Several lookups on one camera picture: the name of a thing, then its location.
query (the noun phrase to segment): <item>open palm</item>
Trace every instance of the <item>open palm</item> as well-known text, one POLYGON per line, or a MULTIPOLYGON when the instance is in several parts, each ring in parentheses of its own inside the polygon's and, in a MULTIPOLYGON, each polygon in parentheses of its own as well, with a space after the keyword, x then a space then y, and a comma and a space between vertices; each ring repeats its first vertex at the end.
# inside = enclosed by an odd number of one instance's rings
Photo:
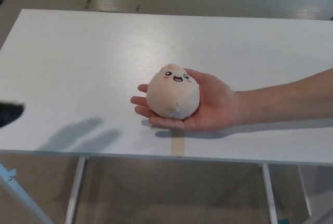
MULTIPOLYGON (((217 77, 191 69, 185 69, 200 85, 200 105, 198 110, 183 120, 162 118, 147 105, 145 97, 134 96, 135 112, 149 118, 156 127, 185 129, 193 131, 215 131, 233 126, 237 121, 237 94, 217 77)), ((148 85, 141 84, 138 90, 147 92, 148 85)))

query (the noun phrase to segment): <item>plush toy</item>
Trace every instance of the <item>plush toy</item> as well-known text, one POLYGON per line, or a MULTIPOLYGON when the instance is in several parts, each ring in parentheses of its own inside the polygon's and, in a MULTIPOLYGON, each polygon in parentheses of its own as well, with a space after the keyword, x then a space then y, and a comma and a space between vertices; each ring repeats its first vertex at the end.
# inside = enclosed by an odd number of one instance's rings
POLYGON ((184 119, 199 107, 199 84, 179 65, 168 64, 152 78, 146 97, 148 107, 159 116, 184 119))

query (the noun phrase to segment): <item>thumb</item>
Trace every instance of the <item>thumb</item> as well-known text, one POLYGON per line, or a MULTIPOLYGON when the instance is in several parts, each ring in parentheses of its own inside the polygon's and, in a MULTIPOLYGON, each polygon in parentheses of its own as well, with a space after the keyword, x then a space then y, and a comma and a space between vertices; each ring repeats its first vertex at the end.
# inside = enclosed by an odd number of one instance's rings
POLYGON ((187 72, 188 75, 190 75, 192 78, 194 78, 197 82, 202 80, 203 73, 198 72, 196 70, 189 69, 189 68, 184 68, 184 70, 187 72))

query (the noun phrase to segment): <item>finger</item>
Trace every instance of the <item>finger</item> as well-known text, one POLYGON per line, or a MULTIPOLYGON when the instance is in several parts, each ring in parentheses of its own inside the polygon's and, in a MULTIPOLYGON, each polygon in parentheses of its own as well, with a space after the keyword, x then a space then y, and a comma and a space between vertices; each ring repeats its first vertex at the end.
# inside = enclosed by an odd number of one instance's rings
POLYGON ((192 78, 194 78, 196 81, 201 80, 203 73, 189 68, 184 68, 184 69, 187 72, 187 74, 190 75, 192 78))
POLYGON ((150 118, 150 117, 154 117, 156 116, 155 112, 152 111, 151 109, 145 108, 145 107, 141 107, 141 106, 136 106, 134 108, 134 111, 144 117, 150 118))
POLYGON ((149 118, 149 122, 153 126, 167 128, 167 129, 185 129, 184 122, 182 120, 162 118, 159 116, 153 116, 149 118))
POLYGON ((147 89, 148 89, 148 85, 147 84, 141 84, 137 87, 137 89, 139 91, 142 91, 143 93, 146 93, 147 92, 147 89))
POLYGON ((147 99, 144 97, 133 96, 131 98, 131 103, 137 104, 138 106, 149 108, 147 104, 147 99))

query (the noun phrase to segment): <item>tiled floor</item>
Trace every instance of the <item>tiled floor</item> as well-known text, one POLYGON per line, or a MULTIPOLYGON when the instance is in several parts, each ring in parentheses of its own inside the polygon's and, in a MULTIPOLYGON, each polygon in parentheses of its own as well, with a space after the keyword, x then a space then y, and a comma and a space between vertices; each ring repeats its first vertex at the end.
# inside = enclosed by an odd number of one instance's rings
MULTIPOLYGON (((333 15, 331 0, 5 0, 0 7, 0 47, 22 8, 320 20, 333 15)), ((63 223, 77 158, 6 154, 0 161, 17 168, 17 180, 55 223, 63 223)), ((286 167, 273 170, 274 178, 283 182, 286 167)), ((295 203, 302 200, 299 181, 294 183, 292 199, 285 190, 278 200, 279 215, 301 223, 304 208, 299 206, 304 204, 295 203)), ((76 222, 267 224, 268 213, 255 165, 92 158, 76 222)), ((0 189, 0 223, 36 221, 0 189)))

